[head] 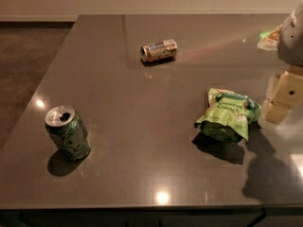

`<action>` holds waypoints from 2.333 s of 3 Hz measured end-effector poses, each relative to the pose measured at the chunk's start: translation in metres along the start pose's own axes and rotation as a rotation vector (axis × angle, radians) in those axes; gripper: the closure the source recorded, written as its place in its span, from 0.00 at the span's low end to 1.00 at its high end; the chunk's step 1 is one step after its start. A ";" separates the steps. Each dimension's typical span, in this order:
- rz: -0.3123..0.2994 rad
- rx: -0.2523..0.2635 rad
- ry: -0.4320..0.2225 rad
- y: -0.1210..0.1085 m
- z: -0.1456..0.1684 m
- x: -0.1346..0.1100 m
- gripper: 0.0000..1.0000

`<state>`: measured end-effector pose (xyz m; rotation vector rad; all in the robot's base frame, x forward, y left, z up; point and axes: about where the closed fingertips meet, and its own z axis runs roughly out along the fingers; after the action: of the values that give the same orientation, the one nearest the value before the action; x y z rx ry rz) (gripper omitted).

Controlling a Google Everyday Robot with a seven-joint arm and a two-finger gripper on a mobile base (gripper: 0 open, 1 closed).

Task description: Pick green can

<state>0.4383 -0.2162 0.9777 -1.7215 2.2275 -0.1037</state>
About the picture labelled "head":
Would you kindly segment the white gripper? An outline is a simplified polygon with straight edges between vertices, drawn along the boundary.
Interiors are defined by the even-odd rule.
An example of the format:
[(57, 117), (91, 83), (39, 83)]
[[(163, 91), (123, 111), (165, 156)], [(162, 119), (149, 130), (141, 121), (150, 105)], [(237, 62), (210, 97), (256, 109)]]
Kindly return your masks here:
[[(282, 61), (303, 66), (303, 2), (284, 20), (277, 51)], [(281, 123), (303, 100), (303, 71), (286, 70), (272, 75), (265, 96), (260, 118), (273, 124)]]

